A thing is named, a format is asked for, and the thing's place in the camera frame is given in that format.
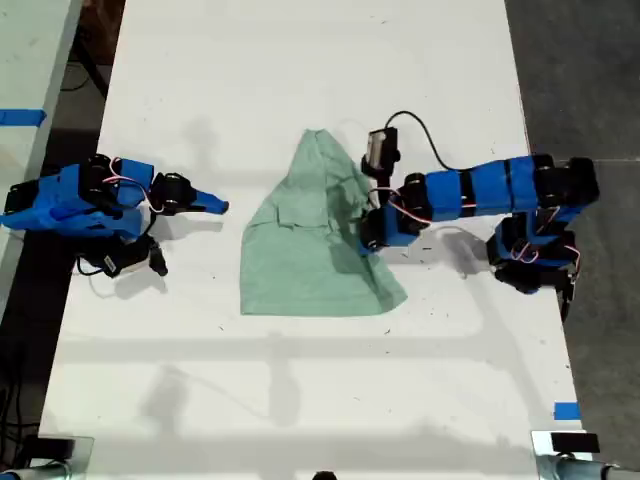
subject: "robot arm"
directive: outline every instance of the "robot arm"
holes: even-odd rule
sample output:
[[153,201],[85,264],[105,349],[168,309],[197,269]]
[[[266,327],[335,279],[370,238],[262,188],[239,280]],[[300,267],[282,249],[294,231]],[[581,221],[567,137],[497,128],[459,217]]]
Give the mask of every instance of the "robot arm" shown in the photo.
[[393,127],[369,134],[361,168],[377,181],[380,206],[362,217],[361,253],[408,246],[434,222],[511,214],[487,242],[496,278],[524,293],[552,285],[572,295],[575,278],[560,269],[577,268],[580,253],[565,228],[599,196],[591,160],[573,158],[555,166],[549,155],[518,157],[465,170],[414,173],[394,190],[389,184],[400,160],[397,141]]
[[194,189],[177,173],[159,173],[154,179],[152,165],[95,155],[56,175],[11,187],[0,219],[8,228],[52,230],[74,238],[78,257],[97,267],[96,273],[115,277],[148,258],[151,268],[164,276],[162,252],[148,234],[151,225],[142,230],[138,206],[145,199],[151,225],[157,215],[222,215],[229,208],[228,202]]

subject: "white table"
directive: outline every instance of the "white table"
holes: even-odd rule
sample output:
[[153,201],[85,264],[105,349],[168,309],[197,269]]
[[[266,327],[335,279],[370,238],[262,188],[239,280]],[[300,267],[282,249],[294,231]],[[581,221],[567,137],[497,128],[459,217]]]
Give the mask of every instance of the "white table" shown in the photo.
[[[38,178],[82,0],[0,0],[0,108],[42,109],[40,128],[0,127],[0,214],[11,185]],[[22,233],[0,228],[0,319]]]
[[[575,401],[554,292],[472,253],[497,218],[386,252],[409,295],[386,315],[239,313],[243,229],[303,130],[358,160],[403,108],[453,165],[527,153],[501,0],[129,0],[99,150],[231,208],[162,219],[164,280],[74,276],[41,433],[94,437],[91,478],[537,478],[530,431],[580,423],[552,416]],[[437,169],[397,126],[396,181]]]

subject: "folded cloth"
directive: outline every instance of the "folded cloth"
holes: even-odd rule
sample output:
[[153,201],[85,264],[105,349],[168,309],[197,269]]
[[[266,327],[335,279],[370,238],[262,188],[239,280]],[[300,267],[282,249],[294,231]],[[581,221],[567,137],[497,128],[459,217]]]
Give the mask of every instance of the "folded cloth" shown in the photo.
[[286,178],[244,231],[243,314],[346,317],[407,295],[384,261],[358,252],[367,179],[325,130],[307,130]]

